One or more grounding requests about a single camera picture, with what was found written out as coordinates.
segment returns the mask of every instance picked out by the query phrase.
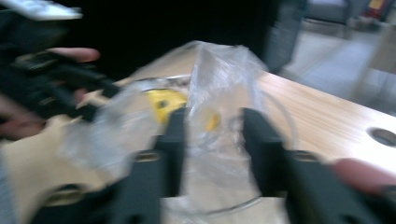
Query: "wooden tabletop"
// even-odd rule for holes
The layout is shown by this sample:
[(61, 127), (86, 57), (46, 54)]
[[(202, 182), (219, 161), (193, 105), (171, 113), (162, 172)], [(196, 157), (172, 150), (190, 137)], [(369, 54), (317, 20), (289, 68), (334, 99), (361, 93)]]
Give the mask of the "wooden tabletop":
[[(176, 58), (167, 63), (161, 61), (152, 64), (137, 72), (132, 79), (146, 77), (147, 74), (155, 77), (189, 74), (193, 58), (185, 55), (181, 58), (183, 60)], [(260, 84), (267, 93), (267, 117), (285, 136), (288, 148), (315, 151), (325, 161), (343, 157), (359, 158), (396, 174), (396, 148), (382, 145), (368, 134), (372, 128), (396, 133), (396, 118), (265, 72), (262, 73)], [(64, 134), (60, 127), (68, 121), (64, 117), (52, 119), (51, 125), (42, 134), (3, 148), (10, 173), (9, 182), (22, 224), (33, 214), (43, 193), (53, 187), (79, 182), (97, 189), (104, 184), (97, 172), (78, 168), (57, 155)], [(278, 204), (272, 203), (271, 206), (276, 209)], [(242, 223), (238, 220), (254, 224), (284, 223), (278, 217), (272, 217), (272, 213), (257, 222), (257, 214), (262, 216), (262, 209), (268, 209), (268, 203), (250, 208), (249, 211), (255, 216), (249, 212), (230, 214), (223, 221), (210, 223), (232, 223), (230, 218), (233, 223)]]

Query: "hand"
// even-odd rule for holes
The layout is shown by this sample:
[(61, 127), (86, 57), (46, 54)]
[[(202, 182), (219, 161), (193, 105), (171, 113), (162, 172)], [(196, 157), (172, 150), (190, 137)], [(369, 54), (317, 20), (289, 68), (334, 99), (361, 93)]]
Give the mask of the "hand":
[[(81, 63), (94, 61), (100, 57), (99, 52), (95, 49), (56, 48), (48, 50), (74, 58)], [(76, 91), (76, 99), (81, 101), (84, 93), (84, 90)], [(41, 133), (46, 124), (44, 119), (2, 94), (0, 94), (0, 118), (7, 120), (5, 123), (0, 123), (0, 136), (10, 140), (19, 140)]]

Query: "gray floor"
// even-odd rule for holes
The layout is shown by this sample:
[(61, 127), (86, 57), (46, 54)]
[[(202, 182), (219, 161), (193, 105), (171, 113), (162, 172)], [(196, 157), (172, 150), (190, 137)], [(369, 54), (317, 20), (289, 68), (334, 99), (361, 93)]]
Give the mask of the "gray floor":
[(343, 27), (339, 25), (305, 21), (293, 62), (278, 75), (395, 116), (396, 104), (391, 100), (396, 95), (394, 75), (372, 69), (358, 97), (351, 98), (382, 30), (383, 23), (377, 22), (352, 30), (350, 38), (343, 38)]

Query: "plastic bag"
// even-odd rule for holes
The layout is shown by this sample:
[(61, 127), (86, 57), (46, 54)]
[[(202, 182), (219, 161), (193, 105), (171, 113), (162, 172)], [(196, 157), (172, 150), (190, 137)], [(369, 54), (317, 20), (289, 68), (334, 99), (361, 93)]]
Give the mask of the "plastic bag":
[[(171, 72), (171, 78), (155, 77), (164, 64), (183, 59), (191, 51), (195, 60), (190, 74)], [(79, 132), (66, 137), (62, 154), (79, 165), (106, 170), (116, 177), (125, 175), (134, 152), (149, 149), (152, 136), (163, 130), (143, 92), (182, 92), (189, 111), (182, 196), (166, 199), (164, 208), (194, 223), (205, 223), (209, 215), (244, 209), (256, 203), (260, 193), (252, 183), (249, 156), (242, 146), (241, 107), (264, 113), (257, 82), (263, 70), (266, 67), (262, 61), (243, 46), (190, 42), (133, 74), (145, 79), (127, 84), (100, 110), (90, 127), (81, 129), (74, 127), (81, 124), (72, 124), (69, 133)]]

